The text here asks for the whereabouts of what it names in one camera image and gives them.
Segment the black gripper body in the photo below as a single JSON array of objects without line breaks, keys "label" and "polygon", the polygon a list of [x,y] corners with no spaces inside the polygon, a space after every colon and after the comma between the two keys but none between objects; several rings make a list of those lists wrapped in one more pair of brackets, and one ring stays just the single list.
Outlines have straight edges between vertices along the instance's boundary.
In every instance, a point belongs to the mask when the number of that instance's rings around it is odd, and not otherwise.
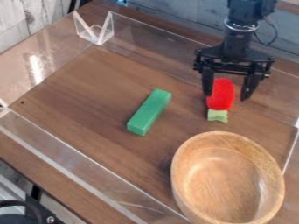
[{"label": "black gripper body", "polygon": [[271,74],[274,63],[271,56],[252,49],[248,49],[246,56],[239,59],[224,54],[222,45],[195,50],[194,69],[203,77],[220,73],[266,78]]}]

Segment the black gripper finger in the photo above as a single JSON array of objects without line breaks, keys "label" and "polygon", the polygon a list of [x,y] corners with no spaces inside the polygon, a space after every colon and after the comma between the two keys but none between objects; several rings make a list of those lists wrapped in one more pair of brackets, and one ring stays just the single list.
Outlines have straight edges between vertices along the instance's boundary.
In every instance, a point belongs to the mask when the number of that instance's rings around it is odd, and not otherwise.
[{"label": "black gripper finger", "polygon": [[263,66],[260,64],[254,64],[250,68],[248,74],[244,78],[242,90],[240,90],[240,100],[244,101],[254,94],[259,82],[263,78]]},{"label": "black gripper finger", "polygon": [[202,65],[200,69],[202,73],[202,87],[203,87],[203,92],[207,96],[211,96],[212,93],[212,86],[214,86],[214,74],[215,71],[212,67],[207,64]]}]

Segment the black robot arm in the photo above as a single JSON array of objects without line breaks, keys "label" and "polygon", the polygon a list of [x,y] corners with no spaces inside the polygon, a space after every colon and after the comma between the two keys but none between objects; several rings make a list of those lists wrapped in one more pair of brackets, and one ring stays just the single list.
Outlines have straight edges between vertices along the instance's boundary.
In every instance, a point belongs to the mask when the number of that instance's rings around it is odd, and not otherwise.
[{"label": "black robot arm", "polygon": [[199,72],[203,93],[211,96],[215,73],[244,77],[240,100],[254,94],[259,82],[271,74],[272,56],[250,47],[259,22],[275,12],[278,0],[228,0],[224,39],[219,45],[196,49],[194,70]]}]

